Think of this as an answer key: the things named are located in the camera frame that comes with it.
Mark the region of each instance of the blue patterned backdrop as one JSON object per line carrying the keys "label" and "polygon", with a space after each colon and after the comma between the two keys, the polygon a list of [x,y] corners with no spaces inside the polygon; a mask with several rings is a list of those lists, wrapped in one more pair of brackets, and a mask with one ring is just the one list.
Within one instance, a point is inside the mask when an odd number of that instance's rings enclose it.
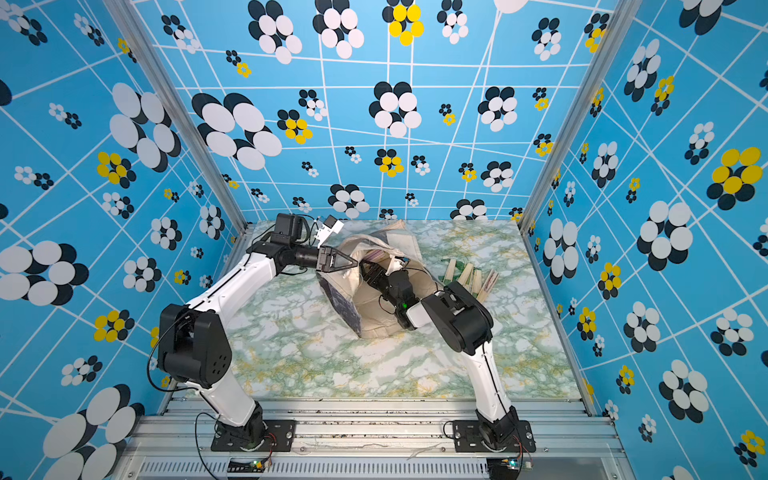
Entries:
{"label": "blue patterned backdrop", "polygon": [[766,28],[644,0],[523,232],[637,478],[768,478]]}
{"label": "blue patterned backdrop", "polygon": [[255,222],[509,218],[616,1],[133,5]]}
{"label": "blue patterned backdrop", "polygon": [[0,478],[103,478],[163,398],[160,311],[236,233],[99,1],[0,20]]}

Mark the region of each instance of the beige fabric bag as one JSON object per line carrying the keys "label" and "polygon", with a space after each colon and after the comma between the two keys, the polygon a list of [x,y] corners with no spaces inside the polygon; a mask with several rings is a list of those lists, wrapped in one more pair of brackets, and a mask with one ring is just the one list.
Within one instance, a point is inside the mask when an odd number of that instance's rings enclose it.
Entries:
{"label": "beige fabric bag", "polygon": [[[337,248],[358,262],[366,258],[385,269],[394,257],[408,258],[407,271],[414,294],[422,299],[437,291],[433,275],[424,265],[416,237],[402,220],[370,235],[347,237]],[[317,275],[333,308],[360,338],[386,338],[403,330],[396,317],[388,313],[393,312],[394,307],[384,299],[379,305],[379,291],[362,279],[360,268]]]}

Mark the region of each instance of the cable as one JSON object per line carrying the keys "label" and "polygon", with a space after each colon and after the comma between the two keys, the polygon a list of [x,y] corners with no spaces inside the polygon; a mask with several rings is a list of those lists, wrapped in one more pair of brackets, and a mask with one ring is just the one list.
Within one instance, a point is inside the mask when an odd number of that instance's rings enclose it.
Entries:
{"label": "cable", "polygon": [[208,472],[208,475],[215,478],[216,480],[220,480],[214,473],[208,468],[208,465],[205,465],[205,462],[203,461],[203,454],[200,453],[200,444],[197,443],[197,419],[200,418],[200,415],[208,415],[211,417],[214,421],[216,420],[216,417],[211,415],[208,412],[200,412],[197,414],[197,416],[194,418],[194,446],[197,447],[197,456],[200,457],[200,463],[203,464],[203,467],[205,468],[206,472]]}

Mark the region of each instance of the green marble surface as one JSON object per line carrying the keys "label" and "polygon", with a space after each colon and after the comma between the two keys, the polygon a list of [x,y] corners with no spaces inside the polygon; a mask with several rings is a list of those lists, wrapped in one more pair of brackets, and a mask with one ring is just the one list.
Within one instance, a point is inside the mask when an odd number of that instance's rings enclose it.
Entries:
{"label": "green marble surface", "polygon": [[[348,221],[331,245],[370,233],[384,220]],[[510,398],[578,399],[517,226],[510,221],[413,220],[425,263],[436,276],[454,257],[499,279],[485,306],[495,325],[494,351]],[[254,226],[259,232],[268,226]],[[433,325],[363,340],[331,307],[315,276],[278,276],[237,313],[227,331],[235,376],[257,398],[472,398],[457,353]]]}

